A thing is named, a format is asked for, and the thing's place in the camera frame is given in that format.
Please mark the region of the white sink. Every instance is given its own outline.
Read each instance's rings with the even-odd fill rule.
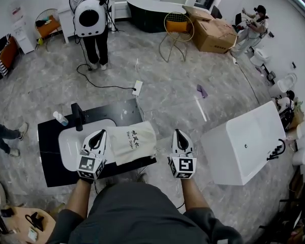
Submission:
[[[82,127],[82,131],[77,131],[75,127],[63,130],[58,138],[62,163],[69,171],[76,171],[77,155],[80,153],[85,138],[97,130],[106,129],[107,127],[116,127],[116,124],[110,119],[103,119],[90,124],[85,124]],[[106,139],[104,156],[107,160],[106,164],[115,162],[110,147],[109,137]]]
[[[278,139],[285,138],[278,111],[270,101],[209,130],[201,142],[216,184],[245,185],[281,144]]]

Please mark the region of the black and white marker cube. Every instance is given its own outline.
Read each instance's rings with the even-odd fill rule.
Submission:
[[[104,168],[105,160],[93,153],[78,155],[77,172],[80,177],[96,180]]]
[[[186,154],[171,154],[170,157],[168,157],[168,164],[171,167],[175,178],[190,179],[195,173],[197,159],[194,157],[187,157]]]

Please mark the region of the orange cushion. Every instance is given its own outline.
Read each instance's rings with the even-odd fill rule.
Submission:
[[[53,15],[50,15],[49,19],[52,20],[49,24],[45,24],[41,27],[37,27],[37,30],[39,31],[42,38],[45,38],[51,32],[53,32],[54,30],[58,29],[61,26],[60,23],[54,19]]]
[[[187,22],[173,22],[166,20],[166,30],[168,32],[184,33],[187,31]]]

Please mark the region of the person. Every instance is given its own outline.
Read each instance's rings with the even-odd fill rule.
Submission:
[[[286,94],[287,94],[286,97],[276,100],[276,105],[277,105],[279,114],[281,114],[288,108],[290,108],[292,111],[294,110],[295,93],[293,91],[289,90],[286,92]]]
[[[138,182],[106,187],[87,216],[91,185],[79,179],[47,243],[243,243],[235,229],[215,218],[193,179],[181,180],[184,214],[145,182],[141,176]]]
[[[0,148],[12,157],[19,156],[19,150],[10,148],[3,139],[16,139],[23,140],[28,130],[28,124],[23,123],[18,130],[9,130],[5,126],[0,124]]]
[[[255,8],[254,10],[256,10],[256,14],[248,14],[245,8],[242,10],[242,12],[252,18],[254,22],[248,24],[245,30],[238,35],[236,46],[231,49],[231,54],[235,58],[241,56],[250,46],[255,44],[260,35],[264,34],[268,29],[268,17],[266,15],[265,7],[258,6],[258,8]],[[238,43],[243,40],[245,40],[245,42],[239,46]]]
[[[78,3],[81,0],[69,0],[72,11],[76,10]],[[108,56],[107,56],[107,37],[108,37],[108,27],[105,26],[105,30],[100,35],[83,37],[85,43],[85,48],[87,51],[87,56],[89,59],[89,65],[93,70],[98,68],[98,63],[101,65],[101,70],[105,71],[107,68]],[[97,56],[95,41],[97,44],[100,57]]]

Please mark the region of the black pants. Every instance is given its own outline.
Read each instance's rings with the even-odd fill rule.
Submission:
[[[16,139],[18,137],[20,137],[20,132],[18,130],[10,130],[0,124],[0,148],[7,154],[10,153],[10,147],[3,141],[3,138]]]
[[[101,65],[107,64],[107,37],[108,37],[108,28],[105,27],[105,30],[102,34],[96,36],[84,37],[83,41],[85,43],[88,59],[91,63],[96,64],[98,61]],[[97,48],[100,52],[100,58],[97,56],[95,41],[97,43]]]

